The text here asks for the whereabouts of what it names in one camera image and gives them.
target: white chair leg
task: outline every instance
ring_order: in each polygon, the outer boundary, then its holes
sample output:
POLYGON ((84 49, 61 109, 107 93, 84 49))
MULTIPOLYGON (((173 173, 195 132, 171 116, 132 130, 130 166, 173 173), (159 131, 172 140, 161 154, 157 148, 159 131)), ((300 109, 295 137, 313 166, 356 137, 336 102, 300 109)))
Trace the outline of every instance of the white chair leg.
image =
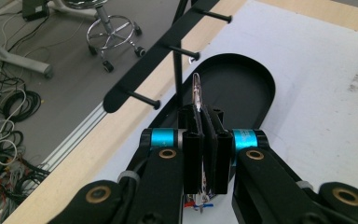
POLYGON ((36 71, 38 73, 44 74, 45 77, 47 78, 52 77, 52 67, 50 64, 41 63, 33 59, 29 59, 29 58, 21 57, 16 54, 9 53, 1 46, 0 46, 0 61, 11 63, 32 71, 36 71))

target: electronic device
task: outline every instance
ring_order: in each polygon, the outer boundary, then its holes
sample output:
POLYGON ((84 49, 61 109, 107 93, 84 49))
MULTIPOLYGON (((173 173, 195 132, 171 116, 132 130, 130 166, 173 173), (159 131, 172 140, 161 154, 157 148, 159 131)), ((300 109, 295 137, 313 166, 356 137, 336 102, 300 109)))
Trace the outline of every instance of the electronic device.
POLYGON ((22 17, 25 21, 34 21, 47 15, 46 0, 22 0, 22 17))

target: blue ring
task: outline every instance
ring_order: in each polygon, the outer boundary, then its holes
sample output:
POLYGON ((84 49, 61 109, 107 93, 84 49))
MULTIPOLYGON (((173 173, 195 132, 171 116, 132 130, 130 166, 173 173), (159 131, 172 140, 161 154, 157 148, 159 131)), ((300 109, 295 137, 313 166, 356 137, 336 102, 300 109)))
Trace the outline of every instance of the blue ring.
POLYGON ((235 160, 233 165, 237 165, 237 156, 241 149, 245 147, 257 147, 257 136, 251 129, 233 129, 235 140, 235 160))
POLYGON ((151 148, 173 147, 173 129, 153 129, 151 137, 151 148))

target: black peg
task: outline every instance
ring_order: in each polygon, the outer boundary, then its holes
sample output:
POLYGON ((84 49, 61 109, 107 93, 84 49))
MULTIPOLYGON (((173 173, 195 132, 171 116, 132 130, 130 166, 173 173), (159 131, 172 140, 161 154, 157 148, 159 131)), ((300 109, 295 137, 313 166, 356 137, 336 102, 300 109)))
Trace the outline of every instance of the black peg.
POLYGON ((126 91, 126 93, 135 99, 138 99, 144 103, 147 103, 148 105, 152 105, 154 109, 159 109, 159 107, 161 106, 161 102, 159 100, 154 101, 154 100, 149 99, 149 98, 147 98, 141 94, 138 94, 134 91, 126 91))
POLYGON ((227 23, 231 23, 231 21, 232 21, 232 16, 223 16, 223 15, 220 15, 220 14, 217 14, 214 12, 210 12, 210 11, 201 11, 200 13, 204 14, 205 16, 210 16, 210 17, 222 20, 222 21, 226 21, 227 23))
POLYGON ((181 54, 185 54, 189 57, 192 57, 194 58, 195 60, 198 60, 200 58, 200 53, 199 52, 191 52, 191 51, 188 51, 186 49, 180 49, 180 48, 177 48, 177 47, 174 47, 174 46, 168 46, 169 49, 177 52, 177 53, 181 53, 181 54))

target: black oval tray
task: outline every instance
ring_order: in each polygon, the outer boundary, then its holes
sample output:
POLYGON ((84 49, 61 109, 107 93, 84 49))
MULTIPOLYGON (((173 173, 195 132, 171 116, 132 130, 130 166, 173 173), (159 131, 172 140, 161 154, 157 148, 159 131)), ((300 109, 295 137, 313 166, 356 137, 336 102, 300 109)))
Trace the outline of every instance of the black oval tray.
MULTIPOLYGON (((219 54, 202 62, 192 73, 200 75, 202 99, 225 112, 226 129, 258 129, 275 95, 269 70, 239 54, 219 54)), ((191 104, 192 76, 183 84, 184 105, 191 104)), ((176 128, 175 97, 156 116, 150 128, 176 128)))

